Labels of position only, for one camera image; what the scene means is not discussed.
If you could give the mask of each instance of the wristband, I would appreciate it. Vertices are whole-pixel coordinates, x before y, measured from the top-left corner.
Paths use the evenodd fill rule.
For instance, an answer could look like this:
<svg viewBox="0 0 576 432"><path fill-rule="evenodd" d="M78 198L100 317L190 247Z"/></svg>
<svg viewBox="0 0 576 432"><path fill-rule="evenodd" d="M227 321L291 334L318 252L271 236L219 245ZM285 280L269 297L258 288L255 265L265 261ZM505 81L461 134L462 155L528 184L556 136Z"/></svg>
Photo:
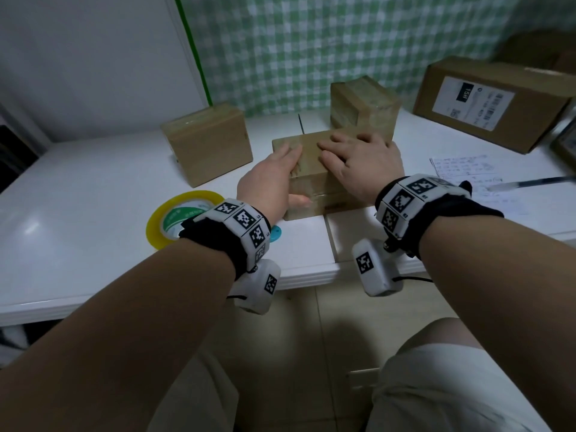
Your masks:
<svg viewBox="0 0 576 432"><path fill-rule="evenodd" d="M209 211L182 223L179 236L225 252L236 279L254 268L270 247L270 222L247 203L226 199Z"/></svg>
<svg viewBox="0 0 576 432"><path fill-rule="evenodd" d="M376 203L376 218L394 246L418 258L420 239L436 217L504 217L500 211L474 202L466 189L426 174L391 182L380 192Z"/></svg>

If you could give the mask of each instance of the blue round object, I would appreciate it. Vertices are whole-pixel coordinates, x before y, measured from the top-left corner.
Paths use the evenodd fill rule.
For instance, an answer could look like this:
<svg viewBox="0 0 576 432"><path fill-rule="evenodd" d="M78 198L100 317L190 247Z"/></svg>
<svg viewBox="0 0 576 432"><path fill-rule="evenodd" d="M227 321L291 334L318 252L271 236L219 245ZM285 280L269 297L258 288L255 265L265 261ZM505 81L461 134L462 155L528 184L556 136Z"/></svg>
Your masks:
<svg viewBox="0 0 576 432"><path fill-rule="evenodd" d="M282 235L282 229L278 226L273 226L270 231L270 242L276 241Z"/></svg>

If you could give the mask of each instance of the handwritten note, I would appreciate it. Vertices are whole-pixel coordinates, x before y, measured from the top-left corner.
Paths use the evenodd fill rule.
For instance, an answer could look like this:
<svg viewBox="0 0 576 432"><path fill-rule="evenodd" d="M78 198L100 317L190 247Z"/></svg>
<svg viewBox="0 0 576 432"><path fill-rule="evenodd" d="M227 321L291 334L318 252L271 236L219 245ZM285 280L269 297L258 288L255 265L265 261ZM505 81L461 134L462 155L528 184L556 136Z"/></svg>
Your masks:
<svg viewBox="0 0 576 432"><path fill-rule="evenodd" d="M490 192L488 187L503 180L488 155L464 156L458 158L432 158L432 165L439 177L459 185L463 180L472 184L472 200L504 213L505 217L514 217L521 222L528 210L520 198L511 192Z"/></svg>

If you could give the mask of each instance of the green checkered wall covering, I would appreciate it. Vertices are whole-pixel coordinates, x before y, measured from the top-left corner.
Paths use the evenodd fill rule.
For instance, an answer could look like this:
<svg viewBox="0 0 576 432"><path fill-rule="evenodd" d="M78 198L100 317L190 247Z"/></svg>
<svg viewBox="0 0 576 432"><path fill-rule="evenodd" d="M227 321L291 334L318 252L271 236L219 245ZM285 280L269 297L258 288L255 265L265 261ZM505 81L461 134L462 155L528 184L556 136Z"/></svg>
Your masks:
<svg viewBox="0 0 576 432"><path fill-rule="evenodd" d="M364 74L401 95L448 55L489 57L509 35L576 26L576 0L181 0L213 102L247 116L329 106Z"/></svg>

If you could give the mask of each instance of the floor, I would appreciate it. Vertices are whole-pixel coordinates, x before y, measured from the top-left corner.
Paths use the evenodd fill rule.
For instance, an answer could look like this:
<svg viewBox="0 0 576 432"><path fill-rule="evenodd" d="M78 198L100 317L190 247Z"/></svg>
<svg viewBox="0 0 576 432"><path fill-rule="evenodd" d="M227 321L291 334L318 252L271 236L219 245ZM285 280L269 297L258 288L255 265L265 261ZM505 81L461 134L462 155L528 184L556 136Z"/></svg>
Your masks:
<svg viewBox="0 0 576 432"><path fill-rule="evenodd" d="M382 298L336 283L278 291L265 316L229 303L206 345L240 393L242 431L357 432L371 388L351 389L358 378L348 373L382 366L426 324L453 316L431 283L407 281Z"/></svg>

